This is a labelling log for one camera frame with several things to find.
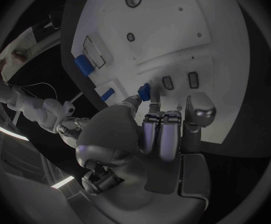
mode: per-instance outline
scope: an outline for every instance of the blue handle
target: blue handle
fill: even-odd
[[[90,64],[90,62],[87,60],[85,55],[80,55],[74,60],[77,67],[80,69],[80,71],[83,73],[85,77],[88,77],[89,74],[91,74],[95,69]]]
[[[113,88],[109,88],[109,90],[106,91],[106,92],[104,93],[103,96],[101,96],[101,99],[102,99],[103,101],[107,101],[107,99],[108,99],[112,94],[114,94],[114,90],[113,90]]]

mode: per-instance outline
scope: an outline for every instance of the humanoid robot arm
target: humanoid robot arm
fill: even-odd
[[[69,101],[64,105],[54,99],[27,96],[21,88],[10,87],[0,79],[0,102],[14,111],[21,111],[30,121],[36,121],[48,132],[59,133],[69,146],[75,148],[86,119],[70,117],[75,107]]]

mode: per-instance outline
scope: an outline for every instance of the light strip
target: light strip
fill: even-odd
[[[2,128],[2,127],[0,127],[0,131],[3,132],[3,133],[6,133],[6,134],[8,134],[8,135],[11,135],[11,136],[13,136],[13,137],[15,137],[15,138],[20,138],[20,139],[29,141],[26,137],[21,136],[21,135],[19,135],[19,134],[17,134],[17,133],[12,133],[12,132],[10,132],[9,130],[6,130],[6,129]]]
[[[61,186],[65,185],[66,183],[70,182],[72,179],[74,179],[74,177],[70,176],[69,178],[66,178],[65,180],[51,186],[52,188],[60,188]]]

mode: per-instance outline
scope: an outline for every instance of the blue knob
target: blue knob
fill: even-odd
[[[78,56],[74,62],[85,77],[89,76],[95,70],[85,55]]]
[[[108,99],[113,93],[114,93],[113,88],[109,88],[109,90],[106,91],[106,92],[104,93],[103,96],[101,96],[101,99],[102,99],[103,101],[107,101],[107,99]]]

